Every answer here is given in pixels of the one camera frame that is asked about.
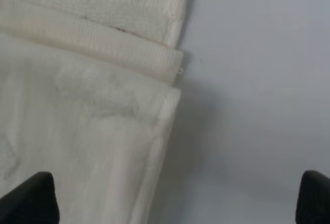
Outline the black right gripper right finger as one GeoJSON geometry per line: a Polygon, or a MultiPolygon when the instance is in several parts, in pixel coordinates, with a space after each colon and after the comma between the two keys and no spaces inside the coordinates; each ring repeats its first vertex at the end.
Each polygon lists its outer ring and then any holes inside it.
{"type": "Polygon", "coordinates": [[[316,170],[303,173],[295,222],[329,224],[329,177],[316,170]]]}

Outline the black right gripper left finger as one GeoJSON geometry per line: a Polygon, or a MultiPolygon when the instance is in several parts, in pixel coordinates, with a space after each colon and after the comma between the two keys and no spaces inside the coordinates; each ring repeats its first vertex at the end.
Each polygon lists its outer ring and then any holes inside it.
{"type": "Polygon", "coordinates": [[[39,172],[1,198],[1,223],[59,223],[53,175],[39,172]]]}

